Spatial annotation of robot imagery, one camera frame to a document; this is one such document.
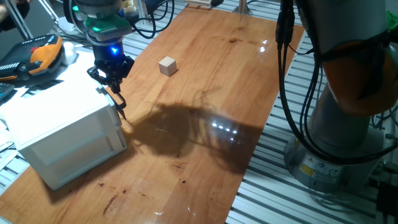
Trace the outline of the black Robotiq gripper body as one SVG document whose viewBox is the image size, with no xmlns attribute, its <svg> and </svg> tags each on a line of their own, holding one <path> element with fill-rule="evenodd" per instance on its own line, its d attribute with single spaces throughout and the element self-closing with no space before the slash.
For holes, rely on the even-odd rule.
<svg viewBox="0 0 398 224">
<path fill-rule="evenodd" d="M 86 34 L 87 41 L 92 44 L 95 56 L 94 67 L 87 70 L 88 74 L 94 74 L 97 70 L 105 74 L 117 74 L 124 63 L 125 54 L 123 50 L 123 38 L 115 37 L 105 41 L 99 41 L 89 33 Z"/>
</svg>

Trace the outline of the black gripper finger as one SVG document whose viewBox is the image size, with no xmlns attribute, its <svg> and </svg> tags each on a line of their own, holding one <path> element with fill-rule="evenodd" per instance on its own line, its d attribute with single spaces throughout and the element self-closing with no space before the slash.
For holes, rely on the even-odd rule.
<svg viewBox="0 0 398 224">
<path fill-rule="evenodd" d="M 121 91 L 119 80 L 111 74 L 105 74 L 101 76 L 97 66 L 91 67 L 87 70 L 88 75 L 99 82 L 102 85 L 109 86 L 113 93 L 119 93 Z"/>
<path fill-rule="evenodd" d="M 129 72 L 134 65 L 134 60 L 130 56 L 125 56 L 123 61 L 119 61 L 113 72 L 113 90 L 119 91 L 120 84 L 123 82 L 123 79 L 129 75 Z"/>
</svg>

